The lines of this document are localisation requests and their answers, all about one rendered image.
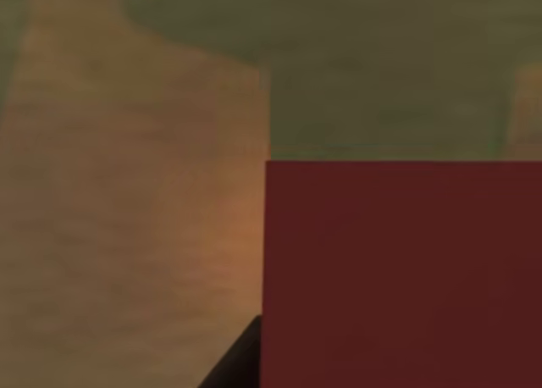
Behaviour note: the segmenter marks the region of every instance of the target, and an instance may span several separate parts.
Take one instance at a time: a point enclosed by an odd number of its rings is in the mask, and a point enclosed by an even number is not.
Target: red block
[[[542,387],[542,164],[267,175],[262,388]]]

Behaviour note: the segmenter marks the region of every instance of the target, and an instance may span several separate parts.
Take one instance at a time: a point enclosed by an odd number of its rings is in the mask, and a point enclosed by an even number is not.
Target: dirt ground
[[[267,93],[120,0],[29,0],[0,131],[0,386],[191,388],[260,312]]]

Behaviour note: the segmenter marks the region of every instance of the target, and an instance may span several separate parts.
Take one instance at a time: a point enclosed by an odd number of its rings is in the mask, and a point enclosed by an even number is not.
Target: green ground
[[[0,0],[0,116],[25,25],[25,0]]]
[[[272,69],[274,159],[495,159],[542,0],[126,0],[167,38]]]

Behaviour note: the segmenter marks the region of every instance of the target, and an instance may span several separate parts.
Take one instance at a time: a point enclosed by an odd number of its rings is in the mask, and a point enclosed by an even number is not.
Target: dirt path
[[[257,71],[31,0],[0,135],[0,386],[189,388],[259,311]]]

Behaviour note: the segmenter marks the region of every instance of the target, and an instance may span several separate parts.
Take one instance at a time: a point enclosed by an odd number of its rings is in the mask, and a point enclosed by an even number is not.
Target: dark object
[[[259,388],[262,317],[246,327],[199,388]]]

